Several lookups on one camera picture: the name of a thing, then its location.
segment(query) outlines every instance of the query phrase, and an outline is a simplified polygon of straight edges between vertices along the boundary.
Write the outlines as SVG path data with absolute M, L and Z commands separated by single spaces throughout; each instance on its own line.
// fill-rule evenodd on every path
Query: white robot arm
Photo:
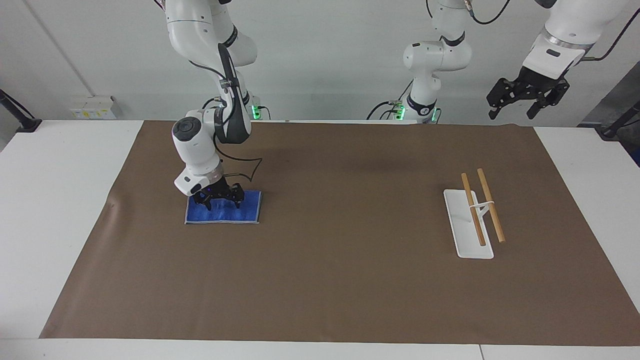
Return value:
M 191 110 L 175 123 L 173 142 L 186 167 L 174 184 L 196 202 L 211 208 L 210 200 L 225 198 L 239 206 L 242 188 L 229 186 L 224 178 L 215 139 L 242 143 L 251 134 L 254 104 L 237 66 L 249 65 L 257 57 L 253 40 L 240 33 L 229 17 L 230 0 L 166 0 L 169 38 L 173 48 L 193 65 L 214 77 L 220 105 Z
M 527 111 L 533 119 L 547 106 L 555 106 L 569 89 L 564 75 L 576 66 L 598 41 L 605 26 L 615 19 L 628 0 L 536 0 L 551 7 L 550 17 L 524 60 L 514 81 L 499 79 L 486 99 L 495 119 L 503 107 L 532 99 Z
M 404 51 L 404 65 L 414 73 L 413 86 L 402 98 L 404 117 L 431 123 L 440 90 L 437 71 L 464 69 L 472 51 L 465 41 L 465 23 L 469 18 L 464 0 L 438 0 L 433 27 L 439 41 L 417 42 Z

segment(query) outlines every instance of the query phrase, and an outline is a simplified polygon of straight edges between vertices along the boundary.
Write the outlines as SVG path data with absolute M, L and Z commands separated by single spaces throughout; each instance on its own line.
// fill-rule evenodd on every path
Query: brown paper mat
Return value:
M 256 124 L 223 150 L 265 158 L 260 224 L 184 225 L 171 126 L 144 123 L 42 338 L 640 345 L 531 128 Z M 483 199 L 478 167 L 493 260 L 456 256 L 442 195 L 466 171 Z

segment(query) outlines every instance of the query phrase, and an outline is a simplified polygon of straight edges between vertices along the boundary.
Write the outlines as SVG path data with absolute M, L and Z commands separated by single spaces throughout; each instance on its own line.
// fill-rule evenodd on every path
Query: black mount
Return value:
M 489 111 L 489 117 L 495 119 L 503 107 L 519 100 L 535 100 L 527 111 L 528 118 L 533 119 L 541 109 L 558 105 L 568 89 L 569 83 L 563 76 L 551 79 L 522 67 L 517 79 L 499 79 L 486 96 L 489 105 L 495 108 Z
M 213 199 L 233 201 L 236 204 L 236 208 L 239 209 L 240 204 L 244 201 L 244 190 L 238 183 L 229 186 L 227 180 L 223 177 L 193 195 L 193 201 L 196 204 L 203 204 L 209 211 L 211 211 L 211 200 Z
M 538 5 L 542 6 L 545 9 L 551 9 L 551 7 L 556 4 L 556 1 L 557 0 L 536 0 Z
M 9 99 L 7 94 L 0 89 L 0 104 L 4 106 L 18 121 L 20 127 L 16 130 L 16 133 L 32 133 L 38 129 L 38 126 L 42 123 L 42 119 L 29 119 L 22 111 Z
M 608 127 L 596 127 L 596 131 L 600 137 L 605 141 L 618 141 L 618 130 L 621 127 L 627 125 L 629 120 L 640 113 L 640 100 L 638 100 L 631 109 L 627 110 L 622 116 Z

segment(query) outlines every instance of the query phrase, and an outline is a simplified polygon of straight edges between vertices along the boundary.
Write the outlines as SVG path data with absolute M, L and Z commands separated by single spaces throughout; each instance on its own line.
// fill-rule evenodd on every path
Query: wooden chopstick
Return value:
M 467 177 L 467 173 L 462 173 L 462 184 L 465 186 L 465 192 L 467 193 L 467 201 L 469 203 L 469 210 L 471 211 L 471 218 L 474 219 L 474 225 L 476 226 L 476 233 L 478 234 L 478 239 L 480 240 L 480 246 L 486 246 L 486 241 L 484 240 L 484 235 L 482 234 L 482 227 L 480 227 L 480 220 L 478 219 L 478 213 L 476 208 L 472 208 L 471 206 L 476 205 L 474 202 L 474 197 L 471 195 L 471 186 L 469 185 L 469 178 Z
M 489 184 L 486 182 L 486 177 L 484 176 L 483 169 L 478 169 L 478 176 L 480 177 L 480 183 L 482 184 L 482 190 L 484 191 L 485 199 L 487 201 L 493 201 L 491 191 L 489 191 Z M 489 212 L 491 213 L 491 220 L 493 220 L 495 233 L 498 235 L 498 241 L 501 243 L 506 242 L 507 240 L 504 238 L 504 233 L 502 232 L 502 224 L 500 224 L 500 219 L 498 218 L 498 210 L 496 210 L 494 203 L 489 204 Z

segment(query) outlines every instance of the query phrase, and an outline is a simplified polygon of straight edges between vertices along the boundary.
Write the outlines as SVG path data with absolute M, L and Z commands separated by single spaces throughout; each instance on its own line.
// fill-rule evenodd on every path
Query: electrical outlet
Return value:
M 111 96 L 74 97 L 69 110 L 76 119 L 111 120 L 122 116 Z
M 262 120 L 262 109 L 260 109 L 260 98 L 257 96 L 253 97 L 253 105 L 251 107 L 253 113 L 254 120 Z

